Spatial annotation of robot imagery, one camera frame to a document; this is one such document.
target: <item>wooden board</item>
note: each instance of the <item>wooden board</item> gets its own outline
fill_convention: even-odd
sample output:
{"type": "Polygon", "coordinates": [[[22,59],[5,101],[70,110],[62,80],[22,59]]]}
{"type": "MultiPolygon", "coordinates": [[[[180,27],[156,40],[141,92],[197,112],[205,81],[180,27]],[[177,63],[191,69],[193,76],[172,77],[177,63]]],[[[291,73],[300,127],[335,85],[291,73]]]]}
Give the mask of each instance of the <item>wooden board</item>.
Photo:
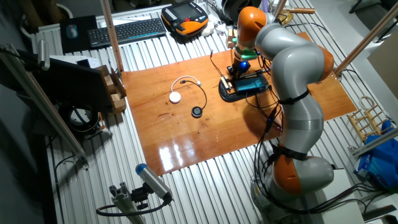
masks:
{"type": "MultiPolygon", "coordinates": [[[[232,64],[232,58],[230,50],[213,54],[214,63],[224,74],[226,67],[232,64]]],[[[251,65],[252,71],[259,69],[256,60],[251,61],[251,65]]],[[[271,85],[270,76],[266,75],[266,78],[271,85]]],[[[220,98],[220,76],[211,64],[210,56],[124,72],[122,79],[147,165],[157,175],[255,144],[264,131],[265,119],[258,109],[249,106],[245,100],[227,103],[220,98]],[[174,90],[181,94],[181,102],[175,105],[169,101],[171,84],[183,75],[199,79],[206,91],[208,102],[199,119],[191,115],[194,106],[205,104],[205,96],[199,87],[177,82],[174,90]]],[[[309,85],[308,89],[322,107],[325,120],[356,110],[335,76],[309,85]]],[[[262,106],[276,100],[269,91],[262,93],[260,99],[262,106]]],[[[249,98],[249,102],[255,104],[254,97],[249,98]]],[[[278,135],[275,126],[266,139],[278,135]]]]}

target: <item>blue plastic bag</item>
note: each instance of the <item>blue plastic bag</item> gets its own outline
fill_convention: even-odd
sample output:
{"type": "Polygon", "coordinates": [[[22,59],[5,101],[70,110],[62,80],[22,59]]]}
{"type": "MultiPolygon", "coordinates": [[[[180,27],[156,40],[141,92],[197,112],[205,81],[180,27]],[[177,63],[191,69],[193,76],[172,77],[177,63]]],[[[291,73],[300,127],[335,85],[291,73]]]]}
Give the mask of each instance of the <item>blue plastic bag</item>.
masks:
{"type": "MultiPolygon", "coordinates": [[[[386,121],[382,129],[390,125],[391,123],[386,121]]],[[[369,136],[365,144],[378,137],[380,136],[369,136]]],[[[366,179],[377,180],[384,188],[396,192],[398,190],[398,142],[391,139],[365,153],[356,163],[354,173],[366,179]]]]}

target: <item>white desk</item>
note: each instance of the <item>white desk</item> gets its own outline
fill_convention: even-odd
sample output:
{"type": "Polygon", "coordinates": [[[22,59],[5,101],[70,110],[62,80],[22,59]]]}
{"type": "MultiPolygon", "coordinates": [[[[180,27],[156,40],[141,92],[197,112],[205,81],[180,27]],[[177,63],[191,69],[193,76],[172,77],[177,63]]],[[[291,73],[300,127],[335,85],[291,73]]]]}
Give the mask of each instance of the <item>white desk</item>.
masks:
{"type": "MultiPolygon", "coordinates": [[[[308,0],[289,2],[292,7],[312,7],[308,0]]],[[[159,17],[160,9],[161,7],[154,7],[123,12],[115,14],[114,17],[159,17]]],[[[103,17],[97,17],[97,21],[102,22],[103,17]]],[[[298,24],[303,22],[323,24],[317,14],[297,14],[292,21],[298,24]]],[[[336,64],[344,59],[343,52],[324,31],[312,26],[297,26],[289,29],[293,32],[307,32],[314,43],[333,54],[336,64]]],[[[58,25],[42,27],[38,34],[33,35],[34,50],[40,39],[49,42],[51,54],[62,55],[58,25]]],[[[210,50],[224,51],[226,50],[224,39],[223,36],[213,34],[209,37],[192,39],[191,42],[185,44],[178,44],[167,34],[165,37],[121,46],[120,51],[124,69],[135,71],[209,55],[210,50]]],[[[116,68],[110,48],[75,52],[73,55],[97,58],[101,64],[116,68]]],[[[363,83],[359,76],[351,72],[344,72],[344,74],[341,84],[357,107],[359,107],[359,97],[373,96],[367,84],[363,83]]],[[[111,204],[111,195],[108,192],[110,185],[118,185],[121,181],[125,181],[130,189],[140,187],[142,181],[135,174],[134,169],[138,163],[145,162],[145,159],[129,108],[122,114],[105,120],[107,132],[112,136],[109,139],[105,135],[97,136],[83,143],[83,148],[87,150],[90,169],[88,171],[74,170],[73,164],[67,162],[57,170],[58,179],[63,180],[60,184],[60,195],[65,223],[128,223],[126,218],[99,217],[95,209],[111,204]]],[[[270,152],[271,147],[268,141],[266,145],[270,152]]],[[[362,143],[347,116],[342,116],[325,123],[325,131],[310,154],[325,157],[337,167],[345,168],[349,181],[354,184],[359,180],[353,174],[355,160],[347,151],[347,147],[351,145],[358,147],[362,143]]],[[[53,148],[54,163],[71,155],[71,152],[58,140],[54,142],[53,148]]],[[[47,150],[52,167],[52,151],[47,150]]],[[[261,216],[251,202],[249,190],[253,175],[253,159],[254,148],[249,146],[163,175],[162,179],[172,189],[175,201],[171,207],[144,215],[147,223],[258,223],[261,216]]],[[[54,175],[51,169],[50,174],[53,180],[54,175]]],[[[53,184],[53,193],[58,222],[62,223],[55,184],[53,184]]],[[[159,200],[151,197],[149,206],[159,206],[159,200]]]]}

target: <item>black round object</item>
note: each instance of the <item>black round object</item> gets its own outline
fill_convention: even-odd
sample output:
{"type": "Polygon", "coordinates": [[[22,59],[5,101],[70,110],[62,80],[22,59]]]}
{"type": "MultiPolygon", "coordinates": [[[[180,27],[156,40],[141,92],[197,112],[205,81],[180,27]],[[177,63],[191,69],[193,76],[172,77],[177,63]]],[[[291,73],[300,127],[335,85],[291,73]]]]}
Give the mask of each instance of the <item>black round object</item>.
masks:
{"type": "Polygon", "coordinates": [[[199,106],[192,108],[192,116],[194,118],[200,118],[202,114],[203,110],[199,106]]]}

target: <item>power cord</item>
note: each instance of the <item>power cord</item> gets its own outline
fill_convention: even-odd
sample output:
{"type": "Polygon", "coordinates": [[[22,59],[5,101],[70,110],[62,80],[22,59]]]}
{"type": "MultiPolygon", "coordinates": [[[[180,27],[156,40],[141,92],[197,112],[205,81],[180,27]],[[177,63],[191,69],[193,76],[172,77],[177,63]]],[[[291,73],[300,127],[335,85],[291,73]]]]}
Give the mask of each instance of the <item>power cord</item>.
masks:
{"type": "Polygon", "coordinates": [[[194,80],[197,81],[197,85],[198,85],[198,86],[201,86],[201,82],[200,82],[199,80],[197,80],[195,77],[190,76],[190,75],[184,75],[184,76],[181,76],[180,78],[176,79],[176,80],[173,82],[173,84],[172,84],[172,93],[174,92],[174,91],[173,91],[173,86],[177,83],[177,81],[179,81],[179,80],[182,79],[182,78],[193,78],[194,80]]]}
{"type": "Polygon", "coordinates": [[[217,72],[219,73],[219,75],[222,77],[223,74],[222,74],[222,72],[219,70],[219,68],[217,67],[217,65],[214,63],[212,57],[213,57],[213,50],[211,50],[211,53],[210,53],[210,61],[211,61],[211,63],[213,64],[213,66],[216,68],[216,70],[217,70],[217,72]]]}
{"type": "Polygon", "coordinates": [[[141,211],[141,212],[128,212],[128,213],[108,213],[108,212],[101,212],[101,210],[107,209],[107,208],[116,208],[115,205],[106,205],[100,208],[97,208],[95,211],[98,215],[102,215],[105,217],[126,217],[126,216],[133,216],[133,215],[145,215],[148,213],[156,212],[160,209],[162,209],[164,206],[168,205],[171,201],[166,202],[164,201],[161,205],[159,205],[156,208],[148,209],[146,211],[141,211]]]}
{"type": "Polygon", "coordinates": [[[205,109],[205,107],[207,105],[207,95],[206,95],[205,90],[200,85],[198,85],[198,84],[196,84],[196,83],[194,83],[193,81],[190,81],[190,80],[182,80],[182,81],[180,81],[180,84],[184,84],[186,82],[190,82],[190,83],[196,85],[197,87],[199,87],[202,90],[203,94],[205,94],[206,102],[205,102],[205,105],[201,108],[202,110],[205,109]]]}

